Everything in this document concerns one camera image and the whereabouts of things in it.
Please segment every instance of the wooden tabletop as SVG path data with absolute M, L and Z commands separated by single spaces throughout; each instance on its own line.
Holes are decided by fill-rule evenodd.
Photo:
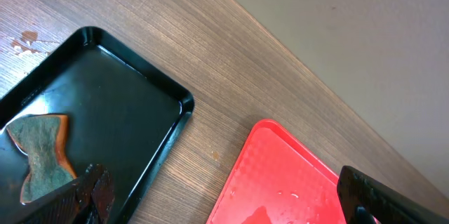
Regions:
M 449 217 L 449 200 L 233 0 L 0 3 L 0 95 L 86 25 L 106 29 L 194 94 L 193 117 L 135 223 L 204 223 L 262 118 L 279 121 L 335 172 L 355 166 Z

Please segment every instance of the red plastic tray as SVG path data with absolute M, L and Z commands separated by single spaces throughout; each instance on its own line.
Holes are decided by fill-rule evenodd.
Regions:
M 345 223 L 338 176 L 279 123 L 254 125 L 209 224 Z

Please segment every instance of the gray wall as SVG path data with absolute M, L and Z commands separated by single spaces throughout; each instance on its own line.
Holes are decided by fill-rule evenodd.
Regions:
M 449 0 L 236 0 L 449 196 Z

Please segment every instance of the scrubbing sponge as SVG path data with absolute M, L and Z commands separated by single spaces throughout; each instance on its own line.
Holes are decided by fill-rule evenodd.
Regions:
M 28 154 L 29 174 L 20 201 L 29 203 L 76 178 L 65 156 L 67 115 L 21 117 L 6 126 L 14 143 Z

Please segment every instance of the tray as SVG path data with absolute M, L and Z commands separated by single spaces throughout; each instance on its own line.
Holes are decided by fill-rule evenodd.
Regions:
M 279 123 L 254 125 L 209 224 L 343 224 L 338 176 Z
M 110 223 L 125 223 L 194 109 L 191 93 L 113 36 L 78 29 L 0 100 L 0 216 L 20 210 L 27 157 L 5 125 L 26 114 L 67 114 L 66 155 L 76 174 L 107 167 L 116 197 Z

